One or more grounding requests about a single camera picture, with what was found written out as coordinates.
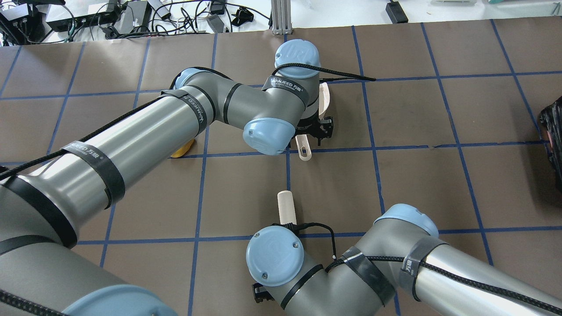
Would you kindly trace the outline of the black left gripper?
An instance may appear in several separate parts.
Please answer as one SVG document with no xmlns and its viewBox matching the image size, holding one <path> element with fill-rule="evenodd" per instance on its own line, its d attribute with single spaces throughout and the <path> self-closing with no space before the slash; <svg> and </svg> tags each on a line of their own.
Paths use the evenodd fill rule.
<svg viewBox="0 0 562 316">
<path fill-rule="evenodd" d="M 293 138 L 298 135 L 311 135 L 317 139 L 317 146 L 321 146 L 323 139 L 329 139 L 333 135 L 334 119 L 332 116 L 320 119 L 318 115 L 299 120 Z"/>
</svg>

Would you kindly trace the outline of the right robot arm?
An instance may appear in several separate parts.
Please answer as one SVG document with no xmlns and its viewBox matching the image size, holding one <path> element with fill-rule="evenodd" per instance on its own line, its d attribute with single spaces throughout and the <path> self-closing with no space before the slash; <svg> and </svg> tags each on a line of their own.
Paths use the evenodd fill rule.
<svg viewBox="0 0 562 316">
<path fill-rule="evenodd" d="M 251 238 L 251 276 L 290 316 L 373 316 L 402 289 L 443 316 L 555 316 L 561 300 L 439 238 L 417 208 L 396 204 L 329 266 L 289 228 Z"/>
</svg>

